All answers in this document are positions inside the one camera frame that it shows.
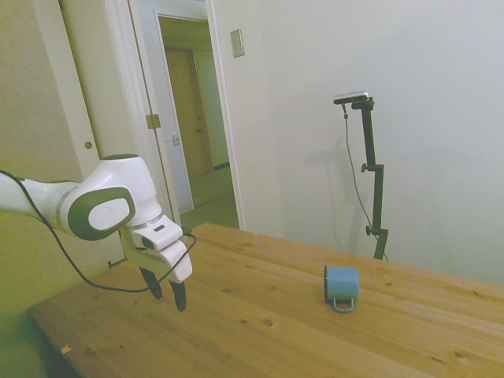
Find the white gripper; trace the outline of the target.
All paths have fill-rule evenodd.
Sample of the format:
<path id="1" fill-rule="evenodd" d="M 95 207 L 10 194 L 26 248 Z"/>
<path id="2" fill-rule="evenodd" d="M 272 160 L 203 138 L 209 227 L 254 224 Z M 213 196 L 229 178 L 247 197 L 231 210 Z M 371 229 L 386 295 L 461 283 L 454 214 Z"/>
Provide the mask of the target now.
<path id="1" fill-rule="evenodd" d="M 157 299 L 163 296 L 155 273 L 168 273 L 176 308 L 182 313 L 187 308 L 187 292 L 184 281 L 192 274 L 191 259 L 181 240 L 182 229 L 175 227 L 122 228 L 121 242 L 125 257 L 137 264 L 151 294 Z"/>

